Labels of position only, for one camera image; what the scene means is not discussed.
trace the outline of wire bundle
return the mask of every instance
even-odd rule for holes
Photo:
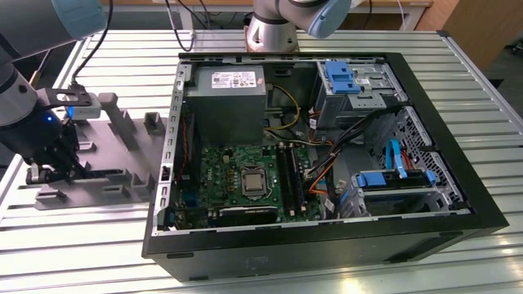
[[[349,143],[353,139],[358,138],[365,133],[367,127],[370,126],[370,124],[375,118],[378,118],[382,115],[398,112],[402,109],[402,107],[403,107],[402,105],[397,105],[397,106],[393,106],[393,107],[383,109],[383,110],[375,110],[365,118],[362,118],[342,133],[342,135],[338,137],[338,140],[333,143],[327,158],[322,162],[319,162],[315,166],[313,166],[313,168],[307,171],[307,174],[310,175],[323,168],[322,173],[319,173],[319,176],[317,177],[317,179],[310,187],[310,193],[325,194],[329,196],[329,199],[335,204],[335,212],[333,212],[334,217],[337,216],[337,208],[339,206],[339,203],[338,203],[339,199],[338,199],[335,188],[334,188],[333,166],[335,165],[335,161],[337,161],[338,155],[341,154],[341,152],[343,150],[343,146],[346,143]],[[327,190],[317,190],[315,189],[322,178],[326,178]]]

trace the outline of blue plastic latch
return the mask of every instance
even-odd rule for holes
[[[358,94],[361,87],[354,81],[354,72],[345,61],[326,61],[326,75],[333,84],[333,93]]]
[[[434,186],[434,185],[435,185],[435,182],[437,182],[437,180],[438,180],[438,178],[435,177],[434,171],[426,170],[426,171],[425,171],[425,175],[427,176],[429,183],[431,183],[431,186]]]
[[[363,177],[366,178],[366,182],[367,182],[369,187],[387,185],[382,173],[365,173]]]
[[[346,190],[346,192],[342,195],[341,203],[345,203],[345,200],[347,199],[349,196],[350,196],[350,191]]]
[[[385,149],[385,167],[389,170],[394,168],[393,158],[394,158],[395,169],[401,173],[401,178],[405,179],[407,178],[407,172],[403,166],[401,142],[397,139],[391,139],[389,141],[387,147]]]
[[[367,186],[366,178],[363,177],[363,175],[358,175],[357,176],[357,181],[358,181],[358,186],[359,187]]]

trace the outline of slotted metal table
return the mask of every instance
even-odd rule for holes
[[[189,46],[189,32],[181,35]],[[77,44],[55,88],[99,38]],[[299,33],[299,43],[302,51],[405,54],[510,227],[415,263],[182,284],[141,256],[149,204],[38,211],[16,156],[0,183],[0,292],[522,293],[523,123],[454,40],[347,31],[327,40]],[[199,31],[195,51],[245,51],[243,32]],[[171,31],[111,31],[79,82],[90,92],[117,92],[133,117],[167,114],[181,52]]]

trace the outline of sticker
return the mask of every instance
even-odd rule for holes
[[[213,89],[255,87],[255,72],[215,72],[213,74]]]
[[[370,80],[367,78],[357,78],[357,83],[359,85],[365,85],[365,84],[370,85]]]
[[[315,119],[310,119],[310,124],[311,124],[311,129],[317,129],[317,120]]]
[[[335,211],[335,204],[329,200],[329,198],[326,199],[326,207],[331,213]]]

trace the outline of black plastic component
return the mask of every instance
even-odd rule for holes
[[[401,173],[395,171],[385,171],[383,178],[385,186],[366,186],[365,191],[382,191],[382,190],[401,190],[426,188],[431,186],[431,183],[423,173],[423,170],[407,170],[407,178],[401,178]]]
[[[302,175],[297,160],[297,154],[294,146],[289,145],[286,148],[287,157],[287,172],[290,179],[291,195],[294,200],[295,213],[301,213],[302,206],[305,206],[305,195],[303,195],[303,183]]]
[[[267,225],[274,224],[277,218],[278,208],[273,206],[225,208],[219,211],[218,226]]]
[[[285,204],[286,214],[295,211],[295,201],[293,200],[291,183],[289,176],[289,166],[287,166],[287,153],[285,146],[277,145],[277,164],[278,164],[278,176],[279,176],[279,188],[282,189],[282,198]]]

